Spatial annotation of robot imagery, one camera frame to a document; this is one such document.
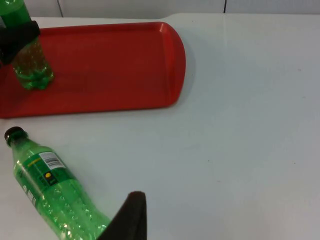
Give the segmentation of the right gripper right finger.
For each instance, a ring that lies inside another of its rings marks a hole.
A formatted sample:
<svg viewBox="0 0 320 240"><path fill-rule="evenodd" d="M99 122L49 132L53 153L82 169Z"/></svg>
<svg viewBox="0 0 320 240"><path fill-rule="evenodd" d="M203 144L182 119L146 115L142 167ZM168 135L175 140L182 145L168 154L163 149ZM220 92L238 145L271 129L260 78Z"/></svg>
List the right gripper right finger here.
<svg viewBox="0 0 320 240"><path fill-rule="evenodd" d="M142 191L128 194L100 240L147 240L147 200Z"/></svg>

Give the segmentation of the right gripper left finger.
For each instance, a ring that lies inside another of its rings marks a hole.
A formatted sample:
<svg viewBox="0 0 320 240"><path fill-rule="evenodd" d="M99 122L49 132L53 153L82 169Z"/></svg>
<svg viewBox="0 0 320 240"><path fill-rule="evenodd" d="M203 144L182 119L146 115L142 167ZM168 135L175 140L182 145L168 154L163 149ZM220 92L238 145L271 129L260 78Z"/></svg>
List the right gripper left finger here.
<svg viewBox="0 0 320 240"><path fill-rule="evenodd" d="M40 35L36 21L23 23L12 28L0 29L0 63L10 64L25 46Z"/></svg>

